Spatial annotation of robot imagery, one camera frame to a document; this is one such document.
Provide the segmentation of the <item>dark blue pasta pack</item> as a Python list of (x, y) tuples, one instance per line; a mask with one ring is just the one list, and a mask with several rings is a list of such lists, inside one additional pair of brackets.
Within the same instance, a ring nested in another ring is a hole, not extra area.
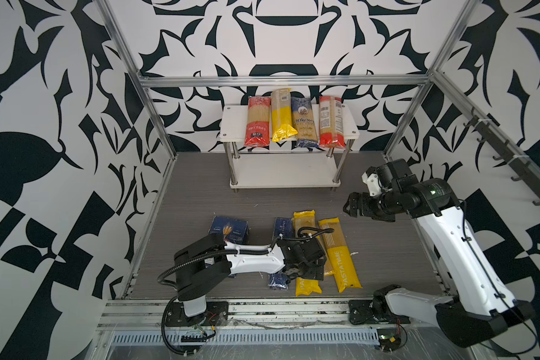
[[(272, 235), (272, 247), (277, 246), (278, 240), (289, 238), (294, 235), (293, 222), (290, 218), (277, 217), (274, 221), (274, 230)], [(281, 272), (268, 275), (268, 288), (271, 290), (288, 290), (290, 279)]]

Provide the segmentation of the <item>yellow spaghetti pack underneath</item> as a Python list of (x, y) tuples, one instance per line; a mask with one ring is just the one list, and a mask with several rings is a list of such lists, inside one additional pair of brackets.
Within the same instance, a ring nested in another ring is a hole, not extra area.
[[(292, 217), (292, 223), (294, 226), (295, 234), (298, 238), (302, 236), (299, 235), (299, 231), (303, 227), (315, 227), (315, 211), (299, 211), (294, 212)], [(313, 293), (321, 294), (322, 289), (320, 288), (320, 282), (318, 280), (308, 280), (301, 277), (296, 279), (296, 296), (309, 296)]]

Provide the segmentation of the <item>blue Barilla pasta pack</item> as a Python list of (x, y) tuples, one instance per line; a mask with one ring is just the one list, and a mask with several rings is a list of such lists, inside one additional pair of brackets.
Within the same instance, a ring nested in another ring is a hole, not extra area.
[(249, 223), (232, 217), (216, 216), (211, 222), (209, 234), (222, 234), (227, 242), (246, 245), (249, 238)]

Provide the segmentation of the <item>red ended spaghetti pack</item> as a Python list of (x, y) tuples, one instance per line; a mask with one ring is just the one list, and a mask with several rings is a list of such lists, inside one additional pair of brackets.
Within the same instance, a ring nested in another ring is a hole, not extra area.
[(325, 149), (344, 149), (344, 117), (341, 99), (322, 96), (319, 99), (319, 146)]

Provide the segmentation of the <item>blue yellow spaghetti pack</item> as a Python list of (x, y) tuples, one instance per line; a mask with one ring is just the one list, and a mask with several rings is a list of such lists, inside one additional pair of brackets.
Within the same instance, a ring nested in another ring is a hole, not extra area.
[(292, 125), (297, 131), (296, 146), (299, 148), (318, 148), (319, 140), (310, 98), (292, 97)]

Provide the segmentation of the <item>yellow brown spaghetti pack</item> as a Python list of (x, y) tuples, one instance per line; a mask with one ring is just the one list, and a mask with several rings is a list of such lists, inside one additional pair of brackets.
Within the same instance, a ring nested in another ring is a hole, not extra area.
[(274, 143), (294, 137), (298, 133), (293, 126), (289, 88), (277, 89), (271, 93), (271, 128)]

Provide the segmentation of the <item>red yellow spaghetti pack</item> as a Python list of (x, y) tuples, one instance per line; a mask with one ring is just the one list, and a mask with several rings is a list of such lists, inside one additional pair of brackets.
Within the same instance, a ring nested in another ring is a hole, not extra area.
[(247, 124), (244, 145), (247, 147), (269, 146), (271, 98), (254, 96), (248, 99)]

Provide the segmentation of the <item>small clear spaghetti pack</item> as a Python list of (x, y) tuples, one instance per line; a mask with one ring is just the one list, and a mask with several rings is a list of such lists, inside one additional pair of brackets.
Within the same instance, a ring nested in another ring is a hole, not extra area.
[(325, 264), (324, 264), (324, 277), (329, 277), (329, 276), (333, 276), (333, 274), (335, 273), (335, 270), (332, 266), (332, 263), (330, 261), (330, 257), (328, 255), (328, 251), (327, 251), (327, 247), (326, 247), (326, 243), (325, 243), (325, 237), (326, 235), (322, 234), (322, 235), (319, 235), (318, 236), (318, 241), (320, 243), (320, 245), (322, 246), (322, 249), (324, 250), (324, 253), (325, 253)]

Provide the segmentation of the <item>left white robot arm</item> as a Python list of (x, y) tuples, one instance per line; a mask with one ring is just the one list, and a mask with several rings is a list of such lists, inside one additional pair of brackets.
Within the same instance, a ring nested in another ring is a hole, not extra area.
[(243, 245), (215, 233), (184, 247), (175, 253), (174, 266), (157, 277), (159, 284), (176, 291), (173, 303), (165, 308), (162, 324), (201, 325), (209, 312), (218, 317), (223, 307), (209, 307), (206, 296), (231, 275), (259, 272), (284, 274), (290, 280), (321, 281), (327, 256), (319, 234), (312, 229), (301, 238), (280, 234), (267, 245)]

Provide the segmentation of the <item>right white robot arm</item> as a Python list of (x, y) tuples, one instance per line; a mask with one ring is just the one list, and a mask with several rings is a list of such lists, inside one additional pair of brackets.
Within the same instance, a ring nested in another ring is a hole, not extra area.
[(419, 181), (404, 159), (372, 166), (362, 176), (366, 192), (348, 196), (343, 211), (353, 218), (393, 222), (407, 214), (436, 248), (451, 275), (454, 296), (428, 295), (389, 285), (373, 295), (374, 316), (409, 317), (438, 327), (455, 345), (489, 341), (536, 312), (519, 300), (488, 262), (466, 220), (463, 203), (441, 178)]

